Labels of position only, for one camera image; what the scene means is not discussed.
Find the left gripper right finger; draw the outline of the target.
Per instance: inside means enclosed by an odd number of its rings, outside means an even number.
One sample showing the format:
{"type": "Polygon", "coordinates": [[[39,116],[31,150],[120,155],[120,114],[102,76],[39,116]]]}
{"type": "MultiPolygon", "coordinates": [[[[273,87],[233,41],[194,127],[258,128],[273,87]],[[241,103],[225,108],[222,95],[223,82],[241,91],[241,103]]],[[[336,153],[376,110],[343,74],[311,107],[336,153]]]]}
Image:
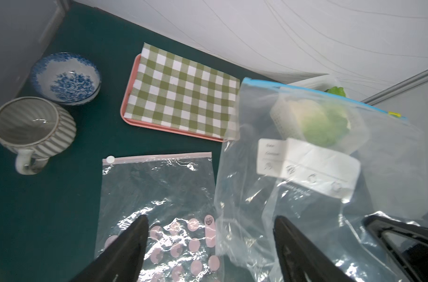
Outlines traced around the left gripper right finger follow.
{"type": "Polygon", "coordinates": [[[273,235],[285,282],[351,282],[293,223],[276,216],[273,235]]]}

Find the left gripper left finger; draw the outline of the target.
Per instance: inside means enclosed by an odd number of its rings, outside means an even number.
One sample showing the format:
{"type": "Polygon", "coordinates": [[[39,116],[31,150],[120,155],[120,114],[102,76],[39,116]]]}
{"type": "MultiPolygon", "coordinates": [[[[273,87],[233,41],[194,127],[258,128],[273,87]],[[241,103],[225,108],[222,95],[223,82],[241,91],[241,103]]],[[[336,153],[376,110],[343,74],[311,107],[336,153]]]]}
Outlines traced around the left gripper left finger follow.
{"type": "Polygon", "coordinates": [[[148,218],[141,215],[72,281],[136,282],[142,270],[148,235],[148,218]]]}

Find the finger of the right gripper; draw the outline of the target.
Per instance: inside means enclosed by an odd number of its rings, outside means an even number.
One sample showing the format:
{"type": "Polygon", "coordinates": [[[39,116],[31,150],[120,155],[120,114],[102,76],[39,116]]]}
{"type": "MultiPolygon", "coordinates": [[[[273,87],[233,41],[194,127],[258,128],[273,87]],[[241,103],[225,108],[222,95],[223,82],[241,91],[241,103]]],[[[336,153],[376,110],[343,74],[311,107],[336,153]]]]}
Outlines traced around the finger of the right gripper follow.
{"type": "Polygon", "coordinates": [[[378,215],[363,225],[410,282],[428,282],[428,227],[378,215]]]}

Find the clear blue-zip zipper bag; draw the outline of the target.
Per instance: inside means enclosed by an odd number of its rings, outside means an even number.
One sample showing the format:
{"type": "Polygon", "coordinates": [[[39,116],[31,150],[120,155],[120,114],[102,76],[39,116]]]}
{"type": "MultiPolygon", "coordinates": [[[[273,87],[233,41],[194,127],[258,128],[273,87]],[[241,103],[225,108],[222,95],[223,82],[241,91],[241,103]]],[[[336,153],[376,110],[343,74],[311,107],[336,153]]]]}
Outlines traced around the clear blue-zip zipper bag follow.
{"type": "Polygon", "coordinates": [[[248,269],[257,282],[281,281],[273,226],[276,216],[284,216],[357,282],[408,280],[363,220],[378,215],[428,226],[420,129],[348,98],[249,78],[241,83],[230,123],[214,200],[218,255],[248,269]],[[270,117],[279,95],[357,110],[370,138],[350,155],[284,139],[270,117]]]}

